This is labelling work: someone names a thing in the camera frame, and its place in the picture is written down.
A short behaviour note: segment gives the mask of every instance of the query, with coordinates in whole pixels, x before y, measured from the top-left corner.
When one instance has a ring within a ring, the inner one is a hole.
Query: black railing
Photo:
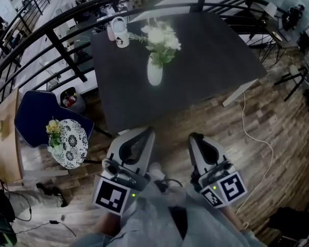
[[[67,63],[67,67],[63,68],[62,70],[60,70],[60,71],[52,74],[48,78],[46,78],[44,81],[42,81],[41,83],[39,83],[38,85],[33,87],[33,90],[39,89],[40,87],[42,87],[46,83],[57,78],[59,75],[66,73],[70,69],[74,71],[74,75],[65,79],[64,81],[59,82],[56,85],[54,85],[53,87],[50,88],[50,91],[53,91],[53,90],[61,87],[62,85],[66,84],[66,83],[68,83],[68,82],[70,82],[70,81],[72,81],[76,78],[80,78],[80,80],[82,82],[87,81],[85,74],[87,74],[88,72],[91,72],[94,69],[93,66],[90,65],[90,67],[88,67],[88,68],[86,68],[85,70],[82,70],[82,71],[80,70],[80,68],[78,66],[80,64],[84,64],[88,61],[92,61],[93,57],[88,56],[88,57],[86,57],[82,60],[74,61],[71,58],[71,54],[74,54],[74,53],[76,53],[76,52],[78,52],[82,49],[90,47],[90,42],[86,41],[81,46],[78,46],[78,47],[76,47],[76,48],[74,48],[70,51],[67,51],[64,48],[63,42],[66,42],[67,40],[70,40],[71,38],[85,32],[85,31],[93,29],[94,27],[103,26],[104,24],[108,23],[113,18],[115,18],[116,15],[109,16],[109,17],[107,17],[103,20],[96,22],[96,23],[92,23],[92,24],[88,25],[87,27],[79,28],[76,31],[71,32],[70,34],[67,34],[66,36],[64,36],[60,39],[54,33],[53,29],[62,25],[63,23],[74,18],[77,15],[81,15],[85,12],[93,12],[94,10],[98,10],[99,8],[105,6],[109,3],[118,2],[118,1],[121,1],[121,0],[91,0],[87,3],[81,4],[77,7],[74,7],[72,9],[60,14],[59,16],[48,21],[42,27],[38,28],[36,31],[31,33],[24,41],[22,41],[5,58],[5,60],[2,63],[0,63],[0,79],[1,79],[2,73],[5,71],[5,69],[8,66],[11,67],[12,65],[14,65],[13,62],[15,61],[16,57],[20,56],[24,52],[24,50],[27,47],[29,47],[32,43],[34,43],[36,40],[40,39],[43,36],[47,36],[48,39],[51,41],[52,45],[48,46],[47,48],[42,50],[39,54],[34,56],[32,59],[30,59],[23,67],[15,68],[14,73],[12,75],[10,75],[10,76],[9,76],[9,74],[6,75],[5,81],[3,83],[0,83],[0,94],[2,95],[1,99],[5,98],[5,88],[8,86],[8,84],[11,83],[11,86],[10,86],[10,91],[11,91],[15,78],[19,74],[21,74],[23,71],[25,71],[25,69],[30,64],[32,64],[35,60],[39,59],[45,53],[49,52],[50,50],[52,50],[54,48],[59,53],[58,57],[56,59],[54,59],[51,62],[49,62],[48,64],[46,64],[45,66],[43,66],[41,69],[39,69],[35,73],[30,74],[30,76],[26,80],[24,80],[21,84],[15,85],[15,86],[19,87],[19,88],[25,86],[27,83],[29,83],[32,79],[37,77],[42,72],[44,72],[46,69],[48,69],[52,65],[54,65],[57,62],[62,61],[62,60],[65,60],[65,62]],[[223,13],[226,13],[227,11],[229,11],[230,9],[233,9],[233,8],[234,9],[240,9],[240,10],[247,10],[247,11],[254,12],[254,13],[263,13],[263,10],[261,10],[260,8],[252,8],[252,7],[242,6],[242,4],[245,3],[245,2],[257,3],[257,4],[264,5],[264,6],[266,6],[268,4],[268,2],[266,2],[264,0],[224,0],[221,3],[206,3],[205,0],[198,0],[198,2],[196,2],[196,3],[168,4],[168,5],[159,5],[159,6],[150,6],[150,7],[145,6],[145,7],[142,7],[142,8],[134,9],[132,11],[127,11],[127,12],[121,13],[120,16],[129,16],[129,15],[133,15],[133,14],[139,14],[139,13],[142,13],[142,12],[145,12],[145,11],[174,8],[174,7],[190,7],[190,13],[192,13],[192,12],[204,12],[204,13],[205,12],[214,12],[214,13],[217,13],[218,15],[220,15],[221,17],[224,17],[225,19],[227,19],[229,17],[231,17],[231,18],[239,17],[240,19],[254,19],[254,18],[251,18],[251,17],[244,17],[244,16],[233,16],[233,15],[228,15],[228,14],[223,15]],[[280,13],[284,12],[282,9],[278,9],[278,11]]]
[[[0,52],[0,63],[3,61],[4,54],[7,55],[10,53],[18,43],[16,40],[14,41],[14,44],[10,43],[13,39],[15,31],[19,31],[18,34],[15,34],[15,38],[20,37],[20,39],[23,39],[24,37],[30,35],[39,17],[42,15],[44,9],[48,6],[49,3],[50,0],[44,2],[42,2],[42,0],[30,0],[23,8],[18,11],[16,17],[11,21],[9,26],[5,29],[5,32],[0,37],[0,48],[2,49]],[[11,65],[6,74],[7,79],[10,73],[10,69]]]

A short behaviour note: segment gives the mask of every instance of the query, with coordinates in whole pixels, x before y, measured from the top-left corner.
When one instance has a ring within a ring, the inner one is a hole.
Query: yellow flower
[[[50,120],[49,124],[46,126],[46,132],[48,134],[59,133],[59,122],[57,120]]]

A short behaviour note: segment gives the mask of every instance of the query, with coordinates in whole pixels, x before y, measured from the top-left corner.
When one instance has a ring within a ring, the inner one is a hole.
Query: shoe
[[[46,187],[45,187],[43,184],[41,184],[41,183],[37,183],[37,188],[38,188],[38,189],[41,189],[41,190],[45,193],[45,195],[51,196],[51,195],[53,194],[53,192],[52,192],[50,189],[46,188]]]
[[[53,195],[54,196],[58,196],[58,197],[60,197],[62,199],[61,208],[64,208],[64,207],[66,207],[68,205],[67,201],[63,197],[63,194],[62,194],[61,190],[58,187],[53,187]]]

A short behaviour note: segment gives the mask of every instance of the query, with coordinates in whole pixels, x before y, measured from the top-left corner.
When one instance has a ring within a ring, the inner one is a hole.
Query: chair
[[[29,91],[18,108],[15,116],[15,128],[21,138],[32,148],[39,145],[48,145],[46,125],[52,119],[59,121],[72,119],[81,124],[89,139],[93,129],[112,138],[112,135],[94,125],[94,122],[86,117],[63,108],[58,105],[56,96],[52,92]]]
[[[296,79],[298,82],[295,85],[295,87],[291,90],[291,92],[287,95],[287,97],[284,99],[284,101],[287,101],[300,85],[302,85],[302,87],[305,90],[309,90],[309,72],[305,66],[298,69],[295,65],[291,65],[289,67],[289,73],[282,76],[281,80],[276,82],[274,85],[278,85],[293,79]]]

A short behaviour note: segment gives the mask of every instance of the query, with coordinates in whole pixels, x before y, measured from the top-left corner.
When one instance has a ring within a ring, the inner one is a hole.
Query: blue chair
[[[59,121],[64,119],[77,121],[85,129],[88,139],[93,129],[112,138],[111,134],[96,127],[91,120],[59,106],[55,94],[46,91],[27,92],[18,108],[14,123],[22,139],[35,148],[39,145],[48,145],[46,125],[53,118]]]

